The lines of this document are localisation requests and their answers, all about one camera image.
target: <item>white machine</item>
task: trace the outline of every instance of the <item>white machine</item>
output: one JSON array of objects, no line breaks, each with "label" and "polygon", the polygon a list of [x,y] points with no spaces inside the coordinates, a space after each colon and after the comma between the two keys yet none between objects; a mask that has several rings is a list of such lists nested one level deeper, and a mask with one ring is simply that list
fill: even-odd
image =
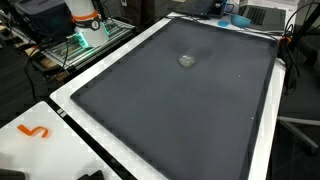
[{"label": "white machine", "polygon": [[100,21],[91,0],[65,0],[65,2],[72,13],[76,24],[75,32],[82,47],[98,47],[108,42],[109,32]]}]

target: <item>orange curved piece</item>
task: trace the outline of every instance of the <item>orange curved piece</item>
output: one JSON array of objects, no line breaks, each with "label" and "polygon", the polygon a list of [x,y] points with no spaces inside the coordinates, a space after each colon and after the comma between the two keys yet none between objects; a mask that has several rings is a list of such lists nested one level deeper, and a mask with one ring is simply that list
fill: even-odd
[{"label": "orange curved piece", "polygon": [[78,21],[85,21],[87,19],[91,19],[91,18],[95,18],[98,16],[98,12],[95,10],[93,11],[92,14],[86,15],[86,16],[74,16],[72,15],[74,20],[78,20]]},{"label": "orange curved piece", "polygon": [[29,129],[27,129],[24,125],[20,124],[18,127],[17,127],[21,132],[23,132],[24,134],[26,134],[27,136],[32,136],[33,134],[37,133],[37,132],[40,132],[40,131],[44,131],[43,134],[42,134],[42,138],[45,138],[47,137],[48,135],[48,129],[47,128],[44,128],[42,126],[38,126],[34,129],[32,129],[31,131]]}]

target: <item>black cable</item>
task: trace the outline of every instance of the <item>black cable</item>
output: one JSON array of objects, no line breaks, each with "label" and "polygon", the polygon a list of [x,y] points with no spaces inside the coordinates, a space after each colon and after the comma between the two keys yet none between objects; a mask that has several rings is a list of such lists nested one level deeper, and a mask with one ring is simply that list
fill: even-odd
[{"label": "black cable", "polygon": [[[28,61],[29,61],[30,57],[33,55],[33,53],[34,53],[37,49],[38,49],[38,47],[34,48],[34,50],[30,53],[29,58],[28,58]],[[32,91],[33,100],[34,100],[35,102],[38,102],[38,100],[37,100],[37,98],[36,98],[36,93],[35,93],[34,84],[33,84],[32,80],[31,80],[30,76],[28,75],[28,66],[27,66],[27,65],[26,65],[25,68],[24,68],[24,72],[25,72],[25,74],[27,75],[27,78],[28,78],[28,80],[29,80],[29,82],[30,82],[30,85],[31,85],[31,91]]]},{"label": "black cable", "polygon": [[52,82],[52,81],[56,78],[56,76],[58,76],[58,75],[62,72],[62,70],[64,69],[64,66],[65,66],[65,64],[66,64],[66,62],[67,62],[68,53],[69,53],[69,43],[68,43],[68,41],[66,41],[65,43],[66,43],[66,45],[67,45],[67,49],[66,49],[66,55],[65,55],[65,58],[64,58],[63,65],[60,67],[60,70],[58,71],[58,73],[57,73],[56,75],[54,75],[49,81],[40,82],[40,81],[35,81],[35,80],[33,80],[33,79],[31,78],[30,73],[29,73],[29,71],[28,71],[28,67],[29,67],[30,62],[32,61],[32,54],[29,55],[29,58],[28,58],[28,61],[27,61],[27,65],[26,65],[26,68],[27,68],[27,76],[30,78],[30,80],[31,80],[33,83],[36,83],[36,84],[48,84],[48,83]]},{"label": "black cable", "polygon": [[107,13],[108,13],[107,16],[109,16],[109,18],[110,18],[110,20],[112,21],[112,23],[113,23],[114,26],[116,26],[116,27],[119,28],[119,29],[129,29],[129,30],[132,30],[132,28],[127,28],[127,27],[118,26],[118,24],[116,24],[116,23],[113,21],[113,18],[111,17],[111,13],[110,13],[108,7],[105,6],[104,4],[103,4],[102,6],[106,8]]},{"label": "black cable", "polygon": [[52,77],[52,79],[50,79],[49,81],[38,82],[38,81],[35,81],[35,80],[33,80],[33,79],[31,78],[31,75],[30,75],[29,69],[28,69],[28,68],[29,68],[29,63],[30,63],[30,61],[32,60],[32,55],[34,54],[34,52],[35,52],[37,49],[39,49],[40,46],[37,46],[37,47],[30,53],[30,55],[29,55],[29,57],[28,57],[28,60],[27,60],[27,64],[26,64],[26,66],[25,66],[25,74],[26,74],[26,76],[27,76],[27,78],[28,78],[28,80],[29,80],[29,82],[30,82],[31,90],[32,90],[32,96],[33,96],[33,99],[34,99],[35,102],[38,102],[38,101],[37,101],[37,98],[36,98],[34,83],[36,83],[36,84],[48,84],[48,83],[52,82],[52,81],[56,78],[56,76],[58,76],[58,75],[62,72],[62,70],[64,69],[64,66],[65,66],[65,64],[66,64],[66,62],[67,62],[67,59],[68,59],[68,53],[69,53],[68,41],[66,41],[66,44],[67,44],[67,49],[66,49],[66,56],[65,56],[65,60],[64,60],[64,62],[63,62],[63,65],[62,65],[62,67],[60,68],[59,72],[58,72],[56,75],[54,75],[54,76]]},{"label": "black cable", "polygon": [[313,31],[317,30],[319,27],[320,27],[320,24],[319,24],[317,27],[311,29],[309,32],[307,32],[306,35],[309,35],[309,34],[312,33]]},{"label": "black cable", "polygon": [[13,37],[13,33],[12,33],[12,19],[13,19],[13,17],[11,16],[10,17],[10,20],[9,20],[9,23],[8,23],[8,25],[9,25],[9,28],[10,28],[10,36],[11,36],[11,38],[12,38],[12,41],[15,43],[15,44],[18,44],[17,43],[17,41],[14,39],[14,37]]},{"label": "black cable", "polygon": [[308,11],[307,11],[306,17],[304,17],[303,23],[305,23],[305,22],[307,21],[307,18],[308,18],[308,16],[309,16],[309,12],[310,12],[310,10],[311,10],[311,7],[312,7],[312,5],[309,6],[309,9],[308,9]]},{"label": "black cable", "polygon": [[295,16],[301,9],[307,7],[307,6],[311,6],[313,4],[317,4],[317,5],[320,5],[320,3],[318,2],[312,2],[312,3],[308,3],[308,4],[305,4],[303,6],[301,6],[299,9],[297,9],[289,18],[288,22],[286,23],[286,26],[285,26],[285,29],[284,29],[284,36],[287,37],[287,30],[288,30],[288,25],[291,21],[291,19],[293,18],[293,16]]}]

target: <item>gray surface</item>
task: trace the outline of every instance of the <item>gray surface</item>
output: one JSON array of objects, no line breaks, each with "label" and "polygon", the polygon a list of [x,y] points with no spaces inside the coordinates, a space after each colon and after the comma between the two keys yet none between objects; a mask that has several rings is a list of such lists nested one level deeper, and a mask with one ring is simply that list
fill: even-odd
[{"label": "gray surface", "polygon": [[170,179],[244,179],[274,45],[171,21],[72,99]]}]

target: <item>white surface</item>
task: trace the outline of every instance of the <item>white surface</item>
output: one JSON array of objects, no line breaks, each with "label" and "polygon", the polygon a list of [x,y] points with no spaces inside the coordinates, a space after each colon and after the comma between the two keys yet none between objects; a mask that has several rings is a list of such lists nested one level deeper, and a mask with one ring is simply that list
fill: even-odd
[{"label": "white surface", "polygon": [[[230,21],[230,17],[224,17],[223,19]],[[156,171],[153,167],[151,167],[148,163],[142,160],[133,151],[131,151],[108,130],[97,123],[80,107],[73,103],[73,101],[70,99],[70,96],[85,83],[89,82],[92,78],[97,76],[122,56],[130,52],[143,40],[158,31],[169,21],[169,19],[162,19],[154,26],[152,26],[127,44],[123,45],[121,48],[117,49],[112,54],[108,55],[97,64],[92,66],[90,69],[86,70],[50,95],[50,98],[54,102],[56,102],[62,109],[64,109],[79,125],[81,125],[89,134],[91,134],[91,136],[93,136],[110,154],[112,154],[139,180],[159,180],[166,178],[158,171]],[[219,20],[212,19],[201,22],[212,26],[217,26],[218,21]],[[228,26],[227,28],[239,30],[239,28],[232,25]],[[266,177],[283,80],[284,69],[280,64],[280,60],[277,60],[277,63],[275,64],[273,69],[270,88],[267,93],[265,109],[263,111],[260,130],[256,142],[256,149],[253,154],[252,168],[249,174],[250,180],[260,180],[265,179]]]},{"label": "white surface", "polygon": [[[17,126],[49,130],[29,137]],[[76,180],[102,170],[106,180],[120,180],[110,167],[44,102],[0,129],[0,168],[22,171],[27,180]]]}]

